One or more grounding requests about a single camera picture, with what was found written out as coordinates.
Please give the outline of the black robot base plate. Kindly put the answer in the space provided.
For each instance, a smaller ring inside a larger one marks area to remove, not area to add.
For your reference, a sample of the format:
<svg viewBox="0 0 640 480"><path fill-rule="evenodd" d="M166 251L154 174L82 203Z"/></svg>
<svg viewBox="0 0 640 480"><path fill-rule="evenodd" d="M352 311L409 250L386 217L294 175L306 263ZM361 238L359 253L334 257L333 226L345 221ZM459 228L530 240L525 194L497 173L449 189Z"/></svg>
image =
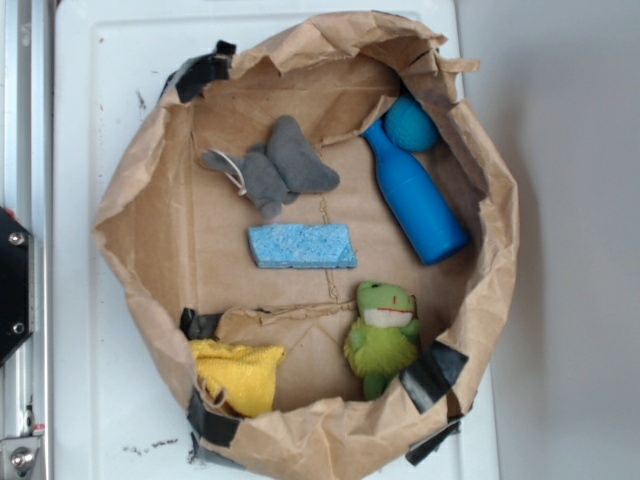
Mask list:
<svg viewBox="0 0 640 480"><path fill-rule="evenodd" d="M1 208L1 366L34 331L33 236Z"/></svg>

